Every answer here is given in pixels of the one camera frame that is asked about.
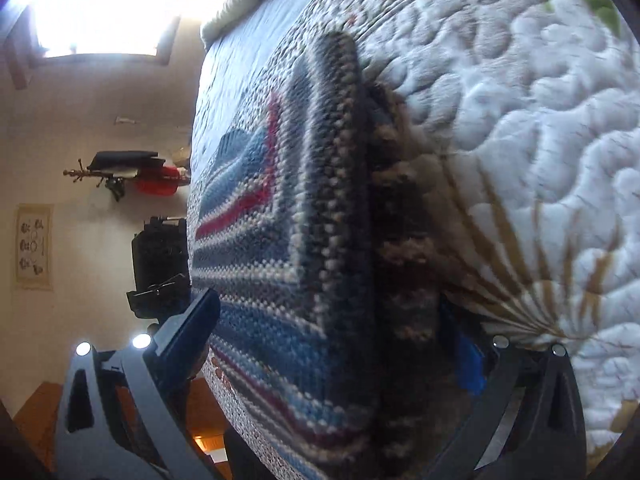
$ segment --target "light blue sheet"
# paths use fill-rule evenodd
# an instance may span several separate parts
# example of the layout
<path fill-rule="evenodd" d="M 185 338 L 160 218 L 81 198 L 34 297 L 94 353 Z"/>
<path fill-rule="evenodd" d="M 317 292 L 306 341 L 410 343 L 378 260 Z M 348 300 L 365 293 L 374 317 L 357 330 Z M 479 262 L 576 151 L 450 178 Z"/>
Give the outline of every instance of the light blue sheet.
<path fill-rule="evenodd" d="M 197 179 L 213 160 L 242 93 L 310 1 L 265 0 L 209 49 L 200 75 L 193 124 L 192 179 Z"/>

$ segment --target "white wall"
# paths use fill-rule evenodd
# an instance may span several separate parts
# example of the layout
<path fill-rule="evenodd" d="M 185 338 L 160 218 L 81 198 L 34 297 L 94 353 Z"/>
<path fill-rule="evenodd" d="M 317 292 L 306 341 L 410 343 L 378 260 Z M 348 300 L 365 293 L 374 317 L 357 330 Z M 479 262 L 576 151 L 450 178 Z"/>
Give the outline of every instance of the white wall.
<path fill-rule="evenodd" d="M 185 145 L 204 52 L 199 24 L 182 20 L 169 66 L 51 64 L 16 92 L 0 66 L 0 397 L 13 415 L 42 381 L 62 382 L 76 343 L 123 346 L 148 321 L 130 312 L 130 243 L 152 215 L 183 214 L 188 188 L 170 198 L 131 190 L 116 204 L 90 180 L 63 177 L 98 150 Z M 116 116 L 140 121 L 114 125 Z M 53 290 L 12 287 L 15 208 L 53 203 Z"/>

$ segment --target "screw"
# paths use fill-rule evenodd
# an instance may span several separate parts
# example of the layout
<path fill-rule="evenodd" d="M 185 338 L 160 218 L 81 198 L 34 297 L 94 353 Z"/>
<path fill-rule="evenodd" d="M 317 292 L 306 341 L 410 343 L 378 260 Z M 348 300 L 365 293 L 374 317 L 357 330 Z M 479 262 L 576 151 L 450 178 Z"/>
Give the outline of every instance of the screw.
<path fill-rule="evenodd" d="M 503 335 L 495 335 L 494 346 L 500 350 L 504 350 L 509 347 L 509 340 Z"/>
<path fill-rule="evenodd" d="M 551 351 L 558 357 L 564 357 L 566 355 L 566 348 L 560 344 L 553 345 Z"/>

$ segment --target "framed picture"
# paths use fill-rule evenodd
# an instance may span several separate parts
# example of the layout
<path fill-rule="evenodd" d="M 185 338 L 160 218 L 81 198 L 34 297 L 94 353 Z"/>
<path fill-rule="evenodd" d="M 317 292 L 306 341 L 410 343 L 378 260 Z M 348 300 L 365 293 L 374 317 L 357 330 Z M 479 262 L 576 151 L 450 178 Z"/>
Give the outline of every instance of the framed picture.
<path fill-rule="evenodd" d="M 53 206 L 20 204 L 15 218 L 15 284 L 51 289 Z"/>

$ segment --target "striped knitted blanket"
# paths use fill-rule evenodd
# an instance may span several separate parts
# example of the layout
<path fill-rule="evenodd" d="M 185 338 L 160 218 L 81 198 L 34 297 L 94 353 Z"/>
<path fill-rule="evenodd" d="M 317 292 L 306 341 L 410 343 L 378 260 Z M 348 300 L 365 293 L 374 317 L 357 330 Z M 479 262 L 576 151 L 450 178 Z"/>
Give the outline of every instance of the striped knitted blanket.
<path fill-rule="evenodd" d="M 435 420 L 420 430 L 429 377 L 446 376 L 430 358 L 436 289 L 416 251 L 391 249 L 424 229 L 401 136 L 353 40 L 327 34 L 257 131 L 223 137 L 202 197 L 192 276 L 222 300 L 216 366 L 304 478 L 398 476 L 441 437 Z"/>

